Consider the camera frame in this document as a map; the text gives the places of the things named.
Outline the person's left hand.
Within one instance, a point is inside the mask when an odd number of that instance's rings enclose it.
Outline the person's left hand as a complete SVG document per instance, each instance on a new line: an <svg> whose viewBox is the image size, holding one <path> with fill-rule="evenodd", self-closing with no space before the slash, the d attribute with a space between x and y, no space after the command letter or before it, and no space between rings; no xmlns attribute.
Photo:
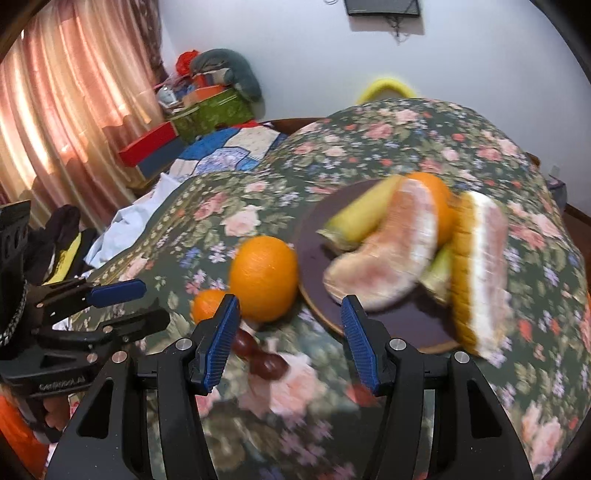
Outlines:
<svg viewBox="0 0 591 480"><path fill-rule="evenodd" d="M43 400L47 411L45 422L48 427L63 431L70 419L70 406L67 396L48 397Z"/></svg>

